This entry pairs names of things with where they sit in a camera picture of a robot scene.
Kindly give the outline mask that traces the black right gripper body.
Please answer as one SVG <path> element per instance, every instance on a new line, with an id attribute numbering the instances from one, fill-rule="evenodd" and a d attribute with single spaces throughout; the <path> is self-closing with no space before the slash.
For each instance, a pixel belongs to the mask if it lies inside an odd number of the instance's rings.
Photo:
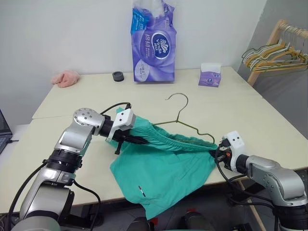
<path id="1" fill-rule="evenodd" d="M 224 167 L 228 170 L 231 170 L 231 158 L 232 151 L 230 148 L 230 143 L 228 141 L 222 141 L 215 152 L 215 161 L 217 164 L 220 162 L 224 163 Z"/>

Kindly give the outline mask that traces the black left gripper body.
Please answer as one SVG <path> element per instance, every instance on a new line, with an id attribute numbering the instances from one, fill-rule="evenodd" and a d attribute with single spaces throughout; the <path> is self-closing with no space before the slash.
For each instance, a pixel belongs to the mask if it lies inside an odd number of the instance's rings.
<path id="1" fill-rule="evenodd" d="M 117 148 L 115 151 L 116 155 L 120 154 L 122 144 L 126 140 L 127 136 L 129 135 L 129 132 L 130 132 L 130 129 L 125 130 L 125 131 L 118 129 L 115 131 L 112 140 L 117 142 Z"/>

